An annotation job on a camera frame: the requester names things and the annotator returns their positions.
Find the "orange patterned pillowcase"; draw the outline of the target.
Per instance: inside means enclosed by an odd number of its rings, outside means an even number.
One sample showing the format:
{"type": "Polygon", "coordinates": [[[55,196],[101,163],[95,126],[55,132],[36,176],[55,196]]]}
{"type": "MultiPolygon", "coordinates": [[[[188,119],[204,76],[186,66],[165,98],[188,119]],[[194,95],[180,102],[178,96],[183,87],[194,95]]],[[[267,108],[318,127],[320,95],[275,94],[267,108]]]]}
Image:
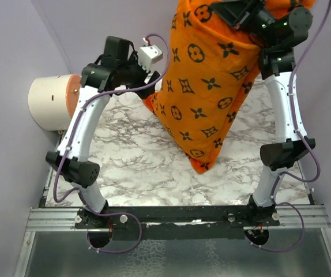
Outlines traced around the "orange patterned pillowcase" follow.
{"type": "MultiPolygon", "coordinates": [[[[260,70],[261,39],[229,27],[212,2],[179,1],[171,21],[170,65],[159,91],[144,104],[188,157],[197,173],[216,162],[260,70]]],[[[265,1],[275,18],[313,1],[265,1]]]]}

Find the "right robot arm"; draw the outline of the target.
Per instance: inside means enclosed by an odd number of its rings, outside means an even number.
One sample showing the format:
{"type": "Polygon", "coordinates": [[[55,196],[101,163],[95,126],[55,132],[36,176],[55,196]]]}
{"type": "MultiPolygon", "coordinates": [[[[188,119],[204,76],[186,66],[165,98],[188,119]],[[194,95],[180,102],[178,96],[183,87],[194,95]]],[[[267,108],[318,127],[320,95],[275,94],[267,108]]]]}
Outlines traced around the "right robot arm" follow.
{"type": "Polygon", "coordinates": [[[264,167],[247,205],[247,221],[258,226],[274,213],[283,173],[315,147],[302,124],[294,72],[294,47],[308,38],[313,17],[307,8],[297,6],[275,19],[265,1],[214,2],[211,8],[232,29],[252,33],[263,42],[258,68],[272,102],[276,139],[260,148],[264,167]]]}

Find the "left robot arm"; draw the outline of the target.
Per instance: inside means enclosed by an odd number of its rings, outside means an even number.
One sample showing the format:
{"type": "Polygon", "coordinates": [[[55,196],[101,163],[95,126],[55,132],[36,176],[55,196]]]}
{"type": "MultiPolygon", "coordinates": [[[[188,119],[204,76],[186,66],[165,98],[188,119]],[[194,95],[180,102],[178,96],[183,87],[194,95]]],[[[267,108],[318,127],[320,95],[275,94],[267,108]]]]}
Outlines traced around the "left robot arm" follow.
{"type": "Polygon", "coordinates": [[[108,202],[96,181],[100,166],[88,160],[97,124],[112,95],[134,92],[146,99],[154,93],[162,75],[151,72],[151,67],[162,58],[161,49],[149,36],[138,50],[127,39],[108,36],[103,53],[81,72],[78,103],[65,137],[55,151],[46,154],[56,176],[78,192],[84,209],[90,212],[88,220],[97,228],[108,222],[108,202]]]}

